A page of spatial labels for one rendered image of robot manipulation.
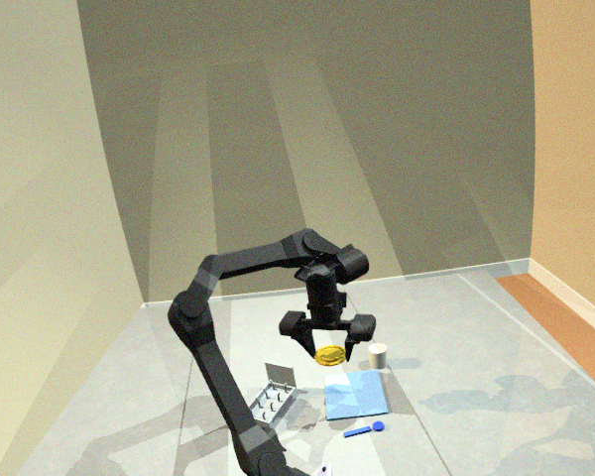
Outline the white cylinder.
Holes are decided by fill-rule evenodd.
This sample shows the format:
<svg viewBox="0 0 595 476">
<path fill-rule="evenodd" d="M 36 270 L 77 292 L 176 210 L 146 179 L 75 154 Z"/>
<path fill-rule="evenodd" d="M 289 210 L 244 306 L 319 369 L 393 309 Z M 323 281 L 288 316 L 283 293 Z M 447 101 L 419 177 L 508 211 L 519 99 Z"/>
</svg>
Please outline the white cylinder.
<svg viewBox="0 0 595 476">
<path fill-rule="evenodd" d="M 374 343 L 369 346 L 369 359 L 372 369 L 383 369 L 388 364 L 387 347 L 383 343 Z"/>
</svg>

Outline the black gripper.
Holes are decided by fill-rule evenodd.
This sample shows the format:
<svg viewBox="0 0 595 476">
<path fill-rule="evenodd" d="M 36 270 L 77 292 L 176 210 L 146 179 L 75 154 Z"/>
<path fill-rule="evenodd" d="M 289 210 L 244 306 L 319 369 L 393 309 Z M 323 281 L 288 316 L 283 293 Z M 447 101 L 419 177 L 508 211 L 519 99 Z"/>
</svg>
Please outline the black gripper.
<svg viewBox="0 0 595 476">
<path fill-rule="evenodd" d="M 306 306 L 311 319 L 306 318 L 304 311 L 289 310 L 279 323 L 280 334 L 290 336 L 313 358 L 316 350 L 313 329 L 346 330 L 345 359 L 349 362 L 354 344 L 372 341 L 377 324 L 373 314 L 358 313 L 351 320 L 340 320 L 339 297 L 340 292 L 324 300 L 309 298 Z"/>
</svg>

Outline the light blue flat mat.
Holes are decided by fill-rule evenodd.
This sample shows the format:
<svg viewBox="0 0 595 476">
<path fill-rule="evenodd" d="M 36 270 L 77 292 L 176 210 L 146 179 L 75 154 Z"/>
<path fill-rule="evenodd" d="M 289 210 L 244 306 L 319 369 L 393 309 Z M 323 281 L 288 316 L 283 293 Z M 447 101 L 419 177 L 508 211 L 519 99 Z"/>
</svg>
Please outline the light blue flat mat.
<svg viewBox="0 0 595 476">
<path fill-rule="evenodd" d="M 324 375 L 327 421 L 387 415 L 377 370 Z"/>
</svg>

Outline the white dish rack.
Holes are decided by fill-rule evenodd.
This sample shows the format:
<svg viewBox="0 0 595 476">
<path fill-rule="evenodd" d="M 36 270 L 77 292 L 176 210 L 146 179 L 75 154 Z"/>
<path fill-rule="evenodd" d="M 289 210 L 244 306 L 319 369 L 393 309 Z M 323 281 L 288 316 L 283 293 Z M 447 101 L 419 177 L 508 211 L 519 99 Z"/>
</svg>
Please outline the white dish rack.
<svg viewBox="0 0 595 476">
<path fill-rule="evenodd" d="M 269 361 L 265 366 L 269 382 L 248 408 L 259 426 L 273 428 L 298 390 L 294 367 Z"/>
</svg>

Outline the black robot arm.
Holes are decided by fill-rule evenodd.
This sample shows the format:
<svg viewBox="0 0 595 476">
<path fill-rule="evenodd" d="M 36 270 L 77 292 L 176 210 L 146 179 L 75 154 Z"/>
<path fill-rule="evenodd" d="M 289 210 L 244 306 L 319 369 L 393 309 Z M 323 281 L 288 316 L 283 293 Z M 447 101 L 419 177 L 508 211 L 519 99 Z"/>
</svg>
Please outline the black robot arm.
<svg viewBox="0 0 595 476">
<path fill-rule="evenodd" d="M 259 426 L 252 416 L 217 345 L 208 305 L 218 280 L 274 267 L 299 268 L 295 278 L 306 283 L 308 298 L 324 300 L 337 295 L 337 284 L 366 275 L 369 262 L 352 244 L 340 249 L 310 228 L 275 243 L 209 255 L 189 288 L 173 300 L 168 321 L 192 354 L 231 431 L 242 471 L 247 476 L 310 476 L 286 465 L 287 450 L 275 429 Z"/>
</svg>

